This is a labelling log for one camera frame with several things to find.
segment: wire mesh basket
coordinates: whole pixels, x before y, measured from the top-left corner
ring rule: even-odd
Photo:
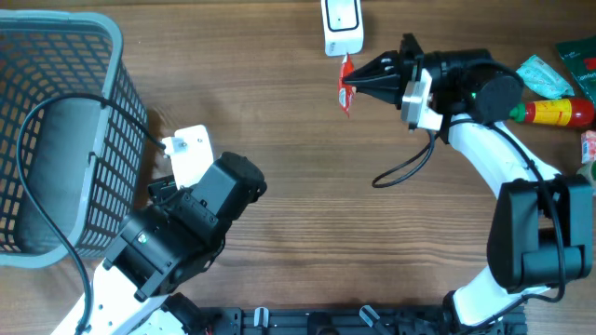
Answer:
[[[41,101],[72,92],[147,113],[121,60],[122,34],[94,13],[0,10],[0,265],[38,268],[66,249],[23,194],[16,139]],[[98,257],[129,212],[144,136],[98,102],[56,102],[27,127],[23,165],[32,192],[83,257]]]

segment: red snack bag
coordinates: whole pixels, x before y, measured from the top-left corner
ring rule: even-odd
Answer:
[[[337,84],[337,92],[339,93],[339,105],[342,107],[342,111],[350,117],[350,104],[354,98],[354,89],[350,85],[344,84],[344,77],[354,72],[354,64],[350,59],[350,55],[347,54],[342,61],[342,67],[339,70],[339,83]]]

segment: wood grain surface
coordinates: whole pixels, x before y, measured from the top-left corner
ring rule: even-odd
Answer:
[[[593,1],[400,0],[362,8],[357,67],[413,32],[426,51],[488,47],[513,68],[537,54],[571,81],[554,44],[596,33]],[[427,135],[409,134],[393,106],[370,97],[356,97],[350,119],[340,111],[340,60],[323,52],[319,2],[61,9],[102,12],[120,25],[152,131],[170,136],[205,124],[217,154],[244,154],[265,174],[267,194],[235,222],[218,261],[180,287],[197,305],[440,303],[485,265],[495,199],[460,153],[440,144],[407,182],[371,187]],[[580,130],[510,128],[562,172],[579,168]],[[154,149],[143,160],[139,206],[143,186],[171,173]],[[80,296],[79,281],[70,260],[0,269],[0,334],[48,334]],[[530,333],[593,334],[595,295],[593,275],[571,284],[561,303],[533,301]]]

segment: black cable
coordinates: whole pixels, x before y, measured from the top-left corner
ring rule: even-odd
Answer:
[[[92,100],[92,101],[97,101],[97,102],[101,103],[102,105],[112,107],[114,110],[119,112],[120,115],[122,115],[122,117],[124,117],[126,120],[128,120],[130,123],[132,123],[134,126],[138,127],[141,130],[141,132],[147,137],[147,139],[149,139],[151,142],[155,143],[159,148],[165,149],[166,145],[159,142],[155,137],[153,137],[149,133],[149,131],[141,124],[141,122],[139,122],[137,119],[135,119],[132,115],[130,115],[122,107],[118,106],[115,102],[113,102],[111,100],[107,100],[104,97],[97,96],[94,94],[88,94],[88,93],[70,93],[70,94],[64,94],[64,95],[61,95],[58,97],[43,100],[38,105],[36,105],[35,108],[33,108],[27,114],[27,116],[25,116],[25,119],[23,120],[22,125],[20,126],[19,137],[17,138],[17,147],[16,147],[17,154],[15,155],[15,158],[17,161],[17,171],[19,172],[20,184],[22,185],[23,191],[27,194],[27,196],[29,196],[29,199],[31,200],[31,203],[34,205],[35,209],[37,209],[37,211],[39,211],[42,218],[46,221],[49,229],[52,231],[52,233],[54,233],[54,235],[56,237],[58,237],[60,242],[64,245],[64,247],[66,248],[68,253],[73,258],[74,265],[76,266],[76,269],[78,270],[79,274],[81,275],[81,280],[83,281],[83,290],[85,292],[85,309],[83,311],[83,316],[81,317],[78,325],[76,326],[76,330],[75,330],[75,334],[79,335],[79,334],[82,334],[83,331],[85,331],[85,328],[87,327],[87,323],[89,322],[89,319],[91,317],[91,309],[93,308],[93,289],[91,287],[91,283],[89,282],[87,270],[85,269],[85,265],[81,261],[81,258],[76,253],[75,247],[73,247],[73,245],[68,241],[68,239],[66,238],[64,233],[60,230],[60,228],[58,228],[56,223],[49,217],[47,212],[39,204],[39,201],[37,200],[37,198],[33,195],[31,190],[29,189],[29,185],[27,184],[27,181],[25,180],[25,172],[24,172],[24,169],[22,166],[22,157],[20,156],[21,151],[22,151],[22,140],[25,135],[25,129],[27,128],[27,126],[29,125],[31,120],[34,118],[34,116],[36,116],[41,110],[48,107],[52,103],[55,103],[57,101],[62,101],[65,99],[72,99],[72,98],[80,98],[80,99],[88,99],[88,100]]]
[[[185,193],[186,192],[186,188],[184,186],[180,187],[180,190],[176,190],[176,192],[174,192],[173,194],[171,194],[170,196],[168,196],[167,198],[158,201],[156,203],[154,203],[155,206],[164,206],[167,205],[170,201],[172,201],[175,197],[177,197],[178,195]]]
[[[466,119],[460,119],[460,120],[455,120],[453,121],[451,124],[449,124],[449,127],[453,127],[455,125],[459,125],[459,124],[463,124],[463,123],[474,123],[474,120],[472,120],[471,118],[466,118]],[[405,180],[407,180],[408,178],[410,178],[411,176],[413,176],[416,172],[418,172],[428,161],[428,159],[430,158],[430,156],[432,155],[432,152],[435,149],[435,140],[439,138],[440,132],[437,132],[435,135],[432,134],[432,132],[430,130],[427,130],[428,133],[428,144],[427,146],[425,146],[418,154],[416,154],[414,157],[408,159],[407,161],[399,164],[396,167],[393,167],[392,169],[385,171],[383,173],[381,173],[380,175],[376,176],[373,180],[372,180],[372,187],[374,188],[386,188],[386,187],[390,187],[393,185],[397,185],[400,182],[403,182]],[[415,162],[418,158],[420,158],[423,154],[427,153],[424,158],[420,161],[420,163],[418,163],[417,166],[415,166],[412,170],[410,170],[408,173],[404,174],[403,176],[393,180],[393,181],[389,181],[389,182],[385,182],[385,183],[377,183],[379,182],[381,179],[383,179],[384,177],[395,173],[399,170],[401,170],[402,168],[405,168],[407,166],[409,166],[411,163]]]
[[[213,254],[213,256],[211,256],[211,259],[209,260],[209,264],[207,265],[207,267],[205,267],[201,273],[206,273],[207,270],[209,270],[211,268],[211,266],[213,265],[213,263],[215,262],[215,259],[222,253],[224,252],[224,248],[225,248],[225,236],[222,239],[222,242],[220,243],[220,247],[217,248],[217,250],[215,251],[215,253]]]

